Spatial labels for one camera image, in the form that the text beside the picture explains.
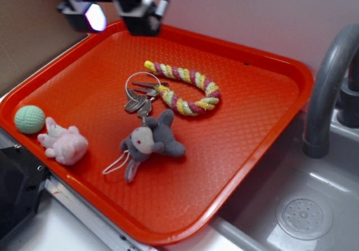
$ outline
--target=tray rim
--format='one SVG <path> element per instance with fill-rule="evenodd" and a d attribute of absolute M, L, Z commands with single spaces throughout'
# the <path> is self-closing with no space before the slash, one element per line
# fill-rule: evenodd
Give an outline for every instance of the tray rim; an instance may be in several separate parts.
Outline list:
<path fill-rule="evenodd" d="M 76 56 L 83 55 L 88 52 L 92 47 L 98 45 L 107 37 L 120 32 L 125 31 L 125 25 L 122 20 L 111 23 L 104 32 L 99 34 L 92 34 L 73 46 L 71 49 L 60 55 L 58 58 L 47 64 L 40 69 L 37 73 L 29 77 L 26 81 L 15 87 L 0 103 L 0 126 L 7 131 L 12 137 L 19 141 L 24 147 L 31 149 L 32 144 L 27 140 L 28 136 L 19 133 L 14 125 L 11 125 L 8 119 L 4 118 L 6 112 L 13 108 L 14 104 L 18 104 L 24 97 L 23 93 L 30 94 L 40 87 L 44 82 L 50 80 L 52 77 L 60 73 L 65 67 L 71 64 Z M 234 59 L 239 61 L 238 53 L 240 52 L 241 62 L 249 63 L 259 68 L 268 69 L 268 66 L 275 68 L 276 73 L 285 75 L 291 78 L 299 88 L 299 94 L 296 101 L 290 106 L 290 108 L 284 113 L 280 121 L 273 127 L 273 129 L 266 135 L 261 141 L 256 150 L 255 155 L 251 155 L 248 160 L 238 169 L 233 178 L 226 184 L 226 186 L 219 192 L 219 194 L 212 201 L 211 205 L 199 216 L 199 218 L 193 222 L 190 226 L 183 228 L 181 231 L 174 231 L 171 233 L 153 233 L 144 225 L 140 224 L 134 219 L 123 219 L 123 216 L 119 217 L 118 211 L 113 206 L 108 206 L 105 214 L 112 222 L 119 226 L 121 229 L 132 236 L 134 239 L 150 244 L 150 245 L 166 245 L 173 244 L 185 238 L 188 238 L 195 232 L 203 228 L 218 212 L 220 207 L 231 196 L 235 189 L 241 184 L 241 181 L 247 174 L 253 169 L 253 167 L 259 162 L 260 158 L 274 143 L 277 137 L 285 129 L 285 127 L 291 122 L 295 115 L 305 105 L 310 97 L 314 79 L 309 69 L 299 61 L 276 55 L 273 53 L 265 52 L 262 50 L 250 48 L 244 45 L 238 45 L 229 41 L 212 38 L 206 35 L 197 34 L 187 30 L 182 30 L 176 27 L 163 25 L 159 38 L 186 45 L 183 41 L 183 37 L 191 39 L 196 43 L 196 49 L 203 50 L 208 53 L 212 53 L 221 57 Z M 48 69 L 56 69 L 57 73 L 53 72 L 51 75 L 46 74 Z M 44 151 L 40 151 L 39 148 L 34 150 L 33 154 L 40 160 L 45 158 Z M 52 166 L 48 166 L 50 170 L 55 169 L 62 181 L 73 188 L 78 194 L 83 196 L 88 202 L 90 202 L 95 208 L 100 209 L 105 202 L 105 196 L 99 196 L 92 192 L 89 188 L 84 188 L 79 184 L 76 179 L 69 175 L 68 171 L 58 165 L 57 162 L 53 162 Z"/>

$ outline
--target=yellow and pink rope toy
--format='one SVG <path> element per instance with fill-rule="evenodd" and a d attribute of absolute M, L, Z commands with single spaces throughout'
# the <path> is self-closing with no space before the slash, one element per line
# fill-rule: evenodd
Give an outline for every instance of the yellow and pink rope toy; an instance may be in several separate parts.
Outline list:
<path fill-rule="evenodd" d="M 203 99 L 192 103 L 182 100 L 168 87 L 163 85 L 158 86 L 157 92 L 160 97 L 175 112 L 190 116 L 203 115 L 208 110 L 215 109 L 215 106 L 219 103 L 219 87 L 211 79 L 199 72 L 175 66 L 171 67 L 157 62 L 153 63 L 151 61 L 145 62 L 145 68 L 156 76 L 165 76 L 195 85 L 205 93 L 206 96 Z"/>

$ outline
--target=key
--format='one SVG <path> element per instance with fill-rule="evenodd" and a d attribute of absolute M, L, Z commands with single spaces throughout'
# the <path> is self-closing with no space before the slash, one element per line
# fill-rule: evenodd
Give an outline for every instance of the key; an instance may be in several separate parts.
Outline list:
<path fill-rule="evenodd" d="M 125 105 L 125 110 L 129 113 L 133 113 L 139 110 L 147 101 L 146 95 L 137 95 L 133 90 L 127 89 L 128 103 Z"/>
<path fill-rule="evenodd" d="M 137 116 L 141 118 L 141 125 L 147 127 L 147 116 L 152 110 L 151 100 L 146 100 L 146 103 L 137 111 Z"/>
<path fill-rule="evenodd" d="M 156 98 L 157 95 L 158 95 L 157 87 L 159 85 L 156 84 L 156 83 L 132 82 L 132 84 L 144 87 L 144 88 L 134 88 L 134 90 L 146 93 L 146 95 L 149 96 L 149 97 Z M 167 87 L 168 83 L 167 82 L 161 82 L 161 85 Z"/>

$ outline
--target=gray stuffed bear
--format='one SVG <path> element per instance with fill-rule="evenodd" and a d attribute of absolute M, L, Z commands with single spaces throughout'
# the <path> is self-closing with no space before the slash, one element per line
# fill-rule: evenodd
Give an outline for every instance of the gray stuffed bear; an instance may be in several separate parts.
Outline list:
<path fill-rule="evenodd" d="M 147 127 L 135 129 L 122 141 L 121 150 L 128 150 L 132 157 L 125 172 L 128 182 L 133 181 L 139 165 L 146 161 L 151 153 L 172 157 L 181 157 L 186 153 L 186 148 L 176 141 L 171 130 L 173 120 L 174 112 L 167 109 L 157 119 L 148 117 Z"/>

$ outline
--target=knitted ball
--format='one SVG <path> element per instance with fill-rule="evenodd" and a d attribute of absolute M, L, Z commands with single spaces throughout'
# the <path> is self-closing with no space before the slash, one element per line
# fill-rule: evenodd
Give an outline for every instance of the knitted ball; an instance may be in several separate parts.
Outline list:
<path fill-rule="evenodd" d="M 15 114 L 15 126 L 22 133 L 33 134 L 39 132 L 44 125 L 45 114 L 37 106 L 24 106 Z"/>

